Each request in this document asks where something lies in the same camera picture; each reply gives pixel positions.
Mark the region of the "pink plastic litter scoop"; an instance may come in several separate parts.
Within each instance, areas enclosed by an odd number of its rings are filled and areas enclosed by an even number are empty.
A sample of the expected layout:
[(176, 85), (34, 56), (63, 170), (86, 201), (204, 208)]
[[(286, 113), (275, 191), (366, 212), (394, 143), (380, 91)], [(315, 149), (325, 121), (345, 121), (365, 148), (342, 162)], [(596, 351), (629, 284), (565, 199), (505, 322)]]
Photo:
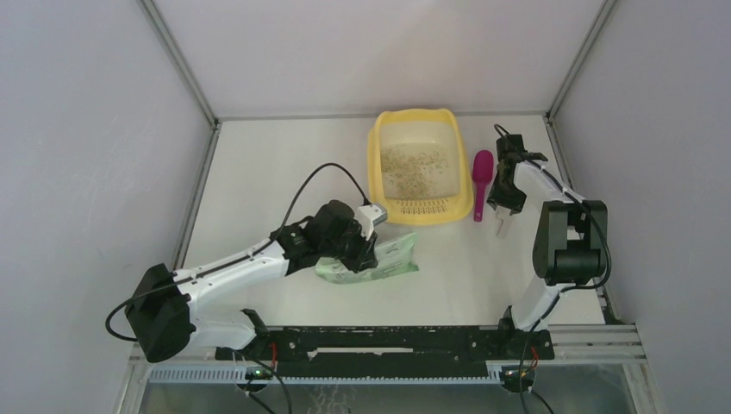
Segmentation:
[(475, 186), (473, 220), (483, 220), (487, 188), (493, 180), (494, 155), (489, 150), (480, 150), (472, 163), (472, 182)]

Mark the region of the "green cat litter bag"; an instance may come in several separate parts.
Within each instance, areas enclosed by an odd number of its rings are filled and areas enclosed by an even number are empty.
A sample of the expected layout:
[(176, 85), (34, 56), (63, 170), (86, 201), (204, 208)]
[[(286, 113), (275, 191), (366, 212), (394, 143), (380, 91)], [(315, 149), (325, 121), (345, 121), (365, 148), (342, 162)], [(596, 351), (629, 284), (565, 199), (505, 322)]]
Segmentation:
[(348, 270), (337, 259), (321, 258), (315, 266), (316, 275), (331, 284), (349, 285), (388, 279), (404, 273), (417, 272), (419, 267), (413, 260), (417, 234), (400, 235), (375, 247), (378, 265), (361, 272)]

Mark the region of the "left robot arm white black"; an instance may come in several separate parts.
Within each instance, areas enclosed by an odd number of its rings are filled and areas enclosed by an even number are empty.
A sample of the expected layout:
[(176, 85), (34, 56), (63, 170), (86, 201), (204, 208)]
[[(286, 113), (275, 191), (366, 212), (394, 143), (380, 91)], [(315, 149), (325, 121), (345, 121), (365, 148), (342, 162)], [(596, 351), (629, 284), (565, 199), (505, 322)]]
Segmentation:
[(163, 264), (150, 267), (122, 305), (134, 341), (150, 363), (167, 361), (187, 348), (211, 347), (239, 350), (257, 360), (270, 346), (260, 316), (244, 306), (223, 311), (217, 305), (253, 285), (314, 267), (322, 258), (335, 259), (354, 273), (375, 268), (375, 228), (386, 219), (379, 204), (353, 210), (332, 200), (238, 254), (174, 271)]

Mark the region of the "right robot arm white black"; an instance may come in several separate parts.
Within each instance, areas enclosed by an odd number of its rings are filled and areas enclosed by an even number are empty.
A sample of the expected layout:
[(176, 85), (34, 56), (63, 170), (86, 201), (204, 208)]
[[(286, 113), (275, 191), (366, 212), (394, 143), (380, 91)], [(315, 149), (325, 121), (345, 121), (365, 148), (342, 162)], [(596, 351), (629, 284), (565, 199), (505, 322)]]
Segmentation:
[(533, 345), (532, 334), (547, 328), (549, 317), (568, 292), (594, 290), (607, 283), (611, 253), (607, 240), (608, 209), (587, 199), (551, 173), (548, 158), (525, 148), (521, 135), (496, 127), (497, 171), (486, 203), (499, 230), (529, 204), (539, 217), (531, 250), (533, 277), (510, 305), (498, 335), (498, 347), (510, 359), (522, 358)]

